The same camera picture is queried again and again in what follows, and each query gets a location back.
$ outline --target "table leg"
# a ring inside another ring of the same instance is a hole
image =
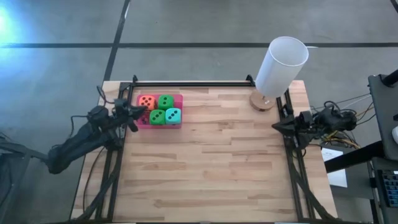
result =
[[[381,141],[372,143],[325,162],[326,172],[334,172],[356,164],[370,161],[373,157],[384,157]]]

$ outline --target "dice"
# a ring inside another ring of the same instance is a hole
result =
[[[166,111],[174,107],[174,97],[170,95],[161,95],[158,99],[157,107],[160,110]]]
[[[151,125],[163,125],[166,123],[165,112],[163,110],[153,110],[149,115]]]
[[[147,106],[149,111],[153,111],[156,107],[155,97],[145,95],[139,98],[138,106]]]
[[[166,124],[180,124],[181,110],[178,108],[170,108],[166,111]]]

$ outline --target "red dice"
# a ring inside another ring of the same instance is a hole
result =
[[[138,101],[139,106],[147,106],[149,111],[152,111],[155,109],[156,106],[156,101],[155,97],[151,95],[145,95],[139,98]]]

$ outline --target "gray floor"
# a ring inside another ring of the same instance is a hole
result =
[[[123,2],[2,1],[0,42],[112,43]],[[397,21],[389,0],[132,0],[121,42],[270,42],[280,35],[316,43],[397,42]],[[110,79],[241,80],[256,75],[266,50],[119,49]],[[85,114],[98,101],[95,86],[110,51],[0,49],[0,131],[41,152],[64,141],[69,117]],[[321,106],[367,93],[367,77],[391,73],[397,58],[398,48],[310,49],[297,79],[305,81],[310,103]],[[350,108],[362,111],[370,102]],[[361,145],[380,139],[375,119],[354,133]],[[34,161],[7,223],[66,220],[81,163],[51,175]],[[340,218],[370,221],[366,201],[335,195],[335,202]]]

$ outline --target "wooden table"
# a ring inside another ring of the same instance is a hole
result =
[[[108,100],[117,97],[119,83],[104,83]],[[289,89],[295,114],[308,110],[304,82],[293,81]],[[297,221],[282,135],[271,128],[279,120],[277,107],[252,109],[251,92],[252,87],[135,88],[134,105],[138,94],[182,94],[183,125],[127,132],[113,220]],[[83,189],[98,151],[86,156],[72,218],[82,213]],[[105,154],[94,168],[86,206],[100,188]],[[319,147],[307,147],[304,159],[312,192],[336,217]]]

